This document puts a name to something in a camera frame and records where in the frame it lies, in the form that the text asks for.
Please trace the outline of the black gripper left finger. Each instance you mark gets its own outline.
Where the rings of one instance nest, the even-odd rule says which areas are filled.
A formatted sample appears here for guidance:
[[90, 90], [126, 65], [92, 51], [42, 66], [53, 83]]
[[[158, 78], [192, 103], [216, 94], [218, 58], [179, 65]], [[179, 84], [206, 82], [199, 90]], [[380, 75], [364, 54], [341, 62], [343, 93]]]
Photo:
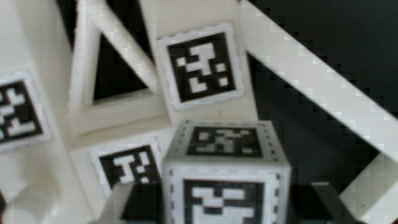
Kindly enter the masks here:
[[119, 183], [90, 224], [163, 224], [161, 184]]

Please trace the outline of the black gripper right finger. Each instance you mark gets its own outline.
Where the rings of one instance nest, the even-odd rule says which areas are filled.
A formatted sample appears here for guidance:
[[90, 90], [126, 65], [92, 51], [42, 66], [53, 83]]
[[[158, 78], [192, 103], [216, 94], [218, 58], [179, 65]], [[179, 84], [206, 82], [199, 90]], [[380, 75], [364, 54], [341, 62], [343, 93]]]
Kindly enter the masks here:
[[289, 224], [366, 224], [355, 219], [328, 182], [291, 186]]

